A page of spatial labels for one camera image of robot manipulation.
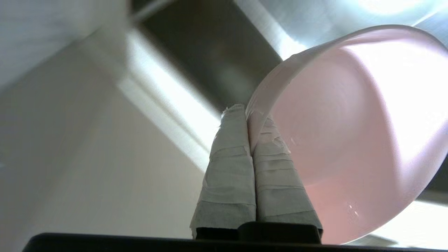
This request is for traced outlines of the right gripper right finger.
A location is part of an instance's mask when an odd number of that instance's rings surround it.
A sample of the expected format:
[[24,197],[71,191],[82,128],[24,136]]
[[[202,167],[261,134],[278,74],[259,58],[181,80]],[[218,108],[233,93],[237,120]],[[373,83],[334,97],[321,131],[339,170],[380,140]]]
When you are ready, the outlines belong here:
[[270,117],[254,149],[253,167],[258,221],[313,225],[323,234],[290,151]]

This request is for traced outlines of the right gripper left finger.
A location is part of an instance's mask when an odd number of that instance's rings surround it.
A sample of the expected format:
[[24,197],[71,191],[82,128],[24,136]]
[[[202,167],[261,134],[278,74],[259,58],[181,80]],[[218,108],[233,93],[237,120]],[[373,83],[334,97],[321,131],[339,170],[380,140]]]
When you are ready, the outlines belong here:
[[255,178],[248,142],[244,105],[226,108],[190,223],[194,239],[232,237],[241,225],[256,220]]

